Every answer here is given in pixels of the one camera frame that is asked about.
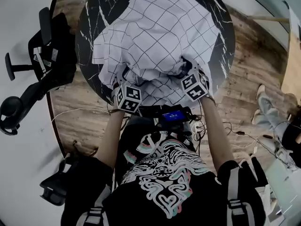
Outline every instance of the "graphic print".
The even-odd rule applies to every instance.
[[[137,163],[122,184],[138,180],[141,189],[147,191],[146,198],[159,206],[167,218],[172,218],[182,211],[182,203],[192,194],[191,174],[207,172],[208,168],[195,152],[170,139]]]

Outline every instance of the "black marble tabletop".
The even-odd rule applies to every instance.
[[[213,81],[213,92],[215,93],[226,79],[233,62],[235,52],[234,27],[222,0],[196,1],[211,12],[215,26],[221,31],[208,63]],[[103,65],[92,63],[93,42],[106,27],[102,16],[108,24],[111,24],[123,13],[128,4],[129,0],[89,0],[79,17],[75,46],[78,64],[91,88],[108,103],[111,103],[112,90],[103,85],[98,78]]]

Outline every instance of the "black t-shirt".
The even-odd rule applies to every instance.
[[[235,161],[224,163],[216,177],[176,134],[155,129],[142,136],[145,127],[128,127],[119,145],[119,186],[111,193],[113,171],[96,158],[79,161],[67,191],[63,226],[227,224],[228,182],[230,171],[238,167]],[[133,133],[139,144],[129,140]],[[263,225],[260,197],[241,169],[238,181],[238,197],[251,204],[256,225]]]

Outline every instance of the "shoe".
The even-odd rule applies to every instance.
[[[261,85],[258,87],[258,90],[257,90],[256,100],[258,99],[258,96],[259,96],[261,93],[264,93],[264,92],[265,92],[265,85],[261,84]]]
[[[257,109],[257,110],[255,111],[254,116],[253,116],[253,118],[252,118],[252,124],[253,124],[253,125],[256,125],[256,124],[255,124],[255,117],[256,117],[257,115],[259,115],[260,113],[261,113],[260,109]]]

